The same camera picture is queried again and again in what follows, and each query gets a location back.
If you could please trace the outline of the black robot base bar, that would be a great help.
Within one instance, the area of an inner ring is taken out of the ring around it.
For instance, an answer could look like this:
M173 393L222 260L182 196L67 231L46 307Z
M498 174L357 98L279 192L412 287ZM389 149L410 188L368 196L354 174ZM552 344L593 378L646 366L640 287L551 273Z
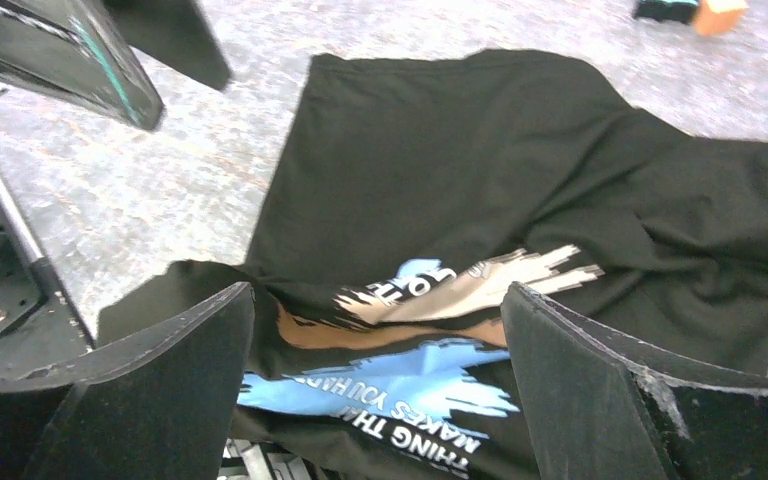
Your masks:
M0 201L0 378L71 360L94 342L51 262L32 259Z

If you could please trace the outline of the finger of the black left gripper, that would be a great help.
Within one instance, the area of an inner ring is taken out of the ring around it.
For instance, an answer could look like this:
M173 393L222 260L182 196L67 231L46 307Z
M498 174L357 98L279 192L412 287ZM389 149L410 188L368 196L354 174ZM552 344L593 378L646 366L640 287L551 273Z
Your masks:
M164 112L99 1L0 1L0 82L146 131Z
M207 19L193 0L104 0L128 44L214 90L231 69Z

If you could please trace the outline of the black printed t-shirt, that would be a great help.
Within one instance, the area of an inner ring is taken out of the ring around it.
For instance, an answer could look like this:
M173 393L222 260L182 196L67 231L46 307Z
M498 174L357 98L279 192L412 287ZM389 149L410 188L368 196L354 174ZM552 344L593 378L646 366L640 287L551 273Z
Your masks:
M177 261L107 344L236 282L231 433L319 479L534 479L512 283L659 347L768 370L768 143L692 136L536 50L310 63L244 262Z

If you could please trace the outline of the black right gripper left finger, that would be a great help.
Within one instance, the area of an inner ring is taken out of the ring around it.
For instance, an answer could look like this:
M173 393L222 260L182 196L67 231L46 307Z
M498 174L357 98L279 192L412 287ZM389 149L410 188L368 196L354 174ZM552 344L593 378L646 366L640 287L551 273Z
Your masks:
M214 479L254 323L240 282L74 359L0 378L0 479Z

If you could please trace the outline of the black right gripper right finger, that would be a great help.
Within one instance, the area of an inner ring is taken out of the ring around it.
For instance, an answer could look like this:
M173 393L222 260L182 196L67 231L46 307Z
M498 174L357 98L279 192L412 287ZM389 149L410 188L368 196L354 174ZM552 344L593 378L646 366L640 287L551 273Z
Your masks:
M662 349L522 284L501 318L544 479L768 479L768 378Z

